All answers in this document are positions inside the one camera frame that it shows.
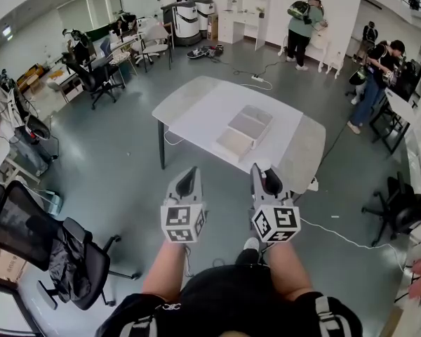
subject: person wearing backpack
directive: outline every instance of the person wearing backpack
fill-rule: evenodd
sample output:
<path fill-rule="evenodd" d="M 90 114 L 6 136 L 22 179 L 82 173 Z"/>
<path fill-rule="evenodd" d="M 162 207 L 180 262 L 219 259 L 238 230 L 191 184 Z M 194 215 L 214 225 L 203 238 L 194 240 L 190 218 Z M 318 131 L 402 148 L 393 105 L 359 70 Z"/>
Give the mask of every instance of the person wearing backpack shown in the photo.
<path fill-rule="evenodd" d="M 366 52 L 370 48 L 374 47 L 378 36 L 379 33 L 375 29 L 375 23 L 370 21 L 368 25 L 363 28 L 362 41 L 360 43 L 359 50 L 352 57 L 352 61 L 357 62 L 358 58 L 363 59 L 363 56 L 366 54 Z"/>
<path fill-rule="evenodd" d="M 288 24 L 287 61 L 296 61 L 296 70 L 307 71 L 304 65 L 306 47 L 309 45 L 312 31 L 317 23 L 327 27 L 328 23 L 323 19 L 323 6 L 321 0 L 309 0 L 309 10 L 303 19 L 292 18 Z"/>
<path fill-rule="evenodd" d="M 369 75 L 366 81 L 365 98 L 357 106 L 354 115 L 348 121 L 348 127 L 355 134 L 360 134 L 360 127 L 365 124 L 371 113 L 371 108 L 384 95 L 387 84 L 384 75 L 394 71 L 394 66 L 399 65 L 399 57 L 406 51 L 402 41 L 395 40 L 391 43 L 381 41 L 366 59 Z"/>

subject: ceiling light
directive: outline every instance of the ceiling light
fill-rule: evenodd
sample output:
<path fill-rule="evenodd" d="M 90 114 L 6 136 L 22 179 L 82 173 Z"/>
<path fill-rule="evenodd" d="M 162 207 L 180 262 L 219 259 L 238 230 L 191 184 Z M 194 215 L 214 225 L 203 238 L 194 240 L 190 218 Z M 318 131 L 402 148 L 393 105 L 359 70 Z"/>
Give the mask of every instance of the ceiling light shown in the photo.
<path fill-rule="evenodd" d="M 3 30 L 3 35 L 7 37 L 11 33 L 11 28 L 8 26 L 5 30 Z"/>

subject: paper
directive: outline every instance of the paper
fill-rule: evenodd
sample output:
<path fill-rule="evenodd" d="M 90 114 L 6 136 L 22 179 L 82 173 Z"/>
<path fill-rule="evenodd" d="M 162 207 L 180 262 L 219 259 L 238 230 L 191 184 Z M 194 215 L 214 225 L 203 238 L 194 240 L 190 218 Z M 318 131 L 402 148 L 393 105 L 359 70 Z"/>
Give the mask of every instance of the paper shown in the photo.
<path fill-rule="evenodd" d="M 250 173 L 253 164 L 268 160 L 278 167 L 301 121 L 302 112 L 249 88 L 224 81 L 176 120 L 170 131 L 227 161 L 213 148 L 228 123 L 247 105 L 256 106 L 273 116 L 272 126 L 255 150 L 238 163 L 228 161 Z"/>

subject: man in green shirt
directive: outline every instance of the man in green shirt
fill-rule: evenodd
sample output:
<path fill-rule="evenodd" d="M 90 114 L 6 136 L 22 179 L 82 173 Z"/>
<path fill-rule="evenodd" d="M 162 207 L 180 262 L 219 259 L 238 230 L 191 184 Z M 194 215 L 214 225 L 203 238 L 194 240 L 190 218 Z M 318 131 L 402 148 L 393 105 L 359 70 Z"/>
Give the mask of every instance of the man in green shirt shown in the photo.
<path fill-rule="evenodd" d="M 309 0 L 309 12 L 301 19 L 292 18 L 288 24 L 287 61 L 296 61 L 296 70 L 307 71 L 309 68 L 304 65 L 306 47 L 309 45 L 314 26 L 321 23 L 321 26 L 328 26 L 323 20 L 323 9 L 321 0 Z"/>

